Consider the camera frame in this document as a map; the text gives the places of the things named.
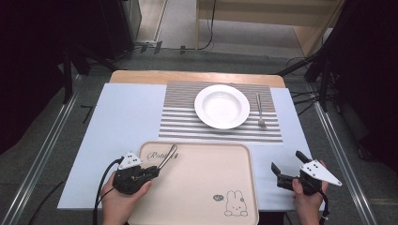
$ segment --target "black cable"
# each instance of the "black cable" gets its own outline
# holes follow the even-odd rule
[[[302,96],[302,95],[307,95],[307,94],[315,94],[315,93],[319,93],[319,91],[312,91],[312,92],[290,92],[290,94],[295,94],[294,96],[292,96],[292,98],[299,97],[299,96]]]
[[[293,57],[293,58],[290,58],[289,60],[287,60],[285,67],[288,68],[288,65],[289,65],[290,61],[292,61],[293,59],[299,59],[299,58],[302,58],[304,61],[306,59],[305,57]]]
[[[304,112],[306,112],[308,109],[310,109],[313,105],[315,104],[315,101],[311,102],[309,106],[307,106],[304,110],[298,113],[298,116],[301,116]]]
[[[305,100],[295,101],[295,102],[293,102],[293,103],[294,103],[295,105],[299,105],[299,104],[301,104],[301,103],[305,103],[305,102],[308,102],[308,101],[311,101],[311,100],[313,100],[313,101],[318,101],[318,100],[319,100],[319,96],[310,97],[310,98],[305,99]]]
[[[117,159],[115,161],[113,161],[108,168],[106,168],[105,173],[103,174],[102,178],[100,179],[99,182],[99,189],[97,191],[97,197],[96,197],[96,202],[94,204],[94,209],[93,209],[93,225],[97,225],[98,224],[98,210],[99,210],[99,204],[100,204],[100,192],[102,190],[102,185],[103,182],[105,181],[105,177],[106,174],[108,174],[108,171],[111,170],[111,168],[116,164],[120,164],[123,161],[123,157],[121,157],[120,159]]]
[[[36,218],[38,217],[38,212],[40,211],[41,207],[47,202],[47,200],[53,195],[53,193],[61,187],[63,184],[65,184],[65,180],[59,182],[53,189],[47,194],[47,196],[41,201],[41,203],[38,205],[38,208],[36,209],[35,213],[33,216],[30,218],[28,225],[33,225],[35,223]]]

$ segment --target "beige tray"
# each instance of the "beige tray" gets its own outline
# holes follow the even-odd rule
[[[173,143],[145,143],[139,154],[142,166],[158,166]],[[258,223],[252,163],[246,146],[176,144],[176,153],[137,204],[129,224]]]

